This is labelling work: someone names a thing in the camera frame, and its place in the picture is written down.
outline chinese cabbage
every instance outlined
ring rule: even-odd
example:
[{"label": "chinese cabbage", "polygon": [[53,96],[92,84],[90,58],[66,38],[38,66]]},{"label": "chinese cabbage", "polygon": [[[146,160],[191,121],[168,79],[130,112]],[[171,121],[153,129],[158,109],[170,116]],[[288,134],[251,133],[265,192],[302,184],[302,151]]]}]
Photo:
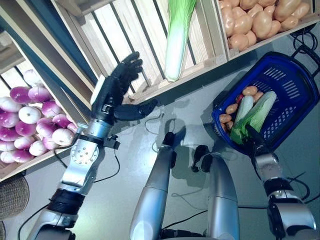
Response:
[{"label": "chinese cabbage", "polygon": [[196,0],[169,0],[168,2],[170,20],[164,72],[169,81],[176,81],[180,77],[195,5]]}]

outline basket handle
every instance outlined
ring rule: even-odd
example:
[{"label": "basket handle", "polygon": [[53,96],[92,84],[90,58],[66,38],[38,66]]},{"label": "basket handle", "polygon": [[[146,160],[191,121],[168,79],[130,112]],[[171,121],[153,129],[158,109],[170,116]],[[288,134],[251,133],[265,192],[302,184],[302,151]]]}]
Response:
[{"label": "basket handle", "polygon": [[301,52],[308,54],[309,57],[312,58],[317,64],[318,68],[313,72],[313,74],[311,74],[311,76],[314,78],[318,73],[320,73],[320,57],[305,44],[299,46],[298,49],[291,55],[291,57],[295,58],[295,56]]}]

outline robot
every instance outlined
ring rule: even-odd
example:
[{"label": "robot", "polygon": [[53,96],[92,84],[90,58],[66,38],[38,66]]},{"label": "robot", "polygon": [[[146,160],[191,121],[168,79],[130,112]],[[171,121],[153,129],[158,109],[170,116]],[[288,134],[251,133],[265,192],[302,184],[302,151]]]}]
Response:
[{"label": "robot", "polygon": [[[43,209],[27,240],[75,240],[78,211],[89,193],[105,156],[105,147],[118,149],[115,136],[109,136],[117,120],[143,119],[157,101],[122,104],[131,81],[142,71],[142,60],[134,52],[125,58],[106,79],[100,79],[91,98],[91,120],[79,124],[67,167],[48,206]],[[318,240],[315,220],[308,207],[294,193],[283,176],[277,156],[270,152],[253,128],[248,126],[250,158],[269,198],[268,218],[271,232],[279,239]],[[130,226],[131,240],[239,240],[238,201],[235,186],[225,161],[208,147],[200,145],[194,155],[193,170],[210,174],[208,225],[206,236],[189,231],[161,230],[170,178],[175,166],[175,134],[168,132],[142,190]]]}]

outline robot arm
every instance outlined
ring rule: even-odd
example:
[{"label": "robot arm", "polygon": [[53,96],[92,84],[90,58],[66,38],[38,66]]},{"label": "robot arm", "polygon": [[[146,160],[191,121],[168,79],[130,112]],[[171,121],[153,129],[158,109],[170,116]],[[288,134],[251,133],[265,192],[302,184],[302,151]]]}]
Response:
[{"label": "robot arm", "polygon": [[74,240],[67,230],[78,218],[78,211],[89,193],[98,167],[105,158],[105,147],[118,149],[114,136],[108,137],[116,120],[133,121],[147,116],[155,108],[153,100],[141,105],[121,105],[131,81],[142,71],[142,60],[134,52],[124,59],[106,79],[100,79],[92,94],[91,121],[79,124],[79,138],[71,148],[70,164],[61,182],[42,210],[27,240]]},{"label": "robot arm", "polygon": [[269,198],[267,214],[270,231],[277,239],[319,239],[315,219],[283,175],[277,155],[268,149],[253,127],[247,125],[246,128],[251,135],[247,140],[250,158]]}]

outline blue basket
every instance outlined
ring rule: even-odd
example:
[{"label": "blue basket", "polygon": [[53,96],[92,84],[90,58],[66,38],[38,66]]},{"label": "blue basket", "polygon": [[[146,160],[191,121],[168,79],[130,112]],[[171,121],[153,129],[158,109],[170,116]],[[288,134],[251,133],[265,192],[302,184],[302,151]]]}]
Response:
[{"label": "blue basket", "polygon": [[[311,74],[300,62],[294,59],[298,52],[307,53],[318,65]],[[231,147],[248,155],[243,146],[233,142],[222,129],[219,115],[236,102],[236,97],[247,86],[256,86],[262,92],[274,91],[277,95],[261,128],[261,135],[269,148],[274,151],[298,126],[319,101],[319,92],[314,77],[320,71],[320,58],[307,46],[301,46],[292,56],[278,52],[265,54],[227,95],[213,106],[213,129]]]}]

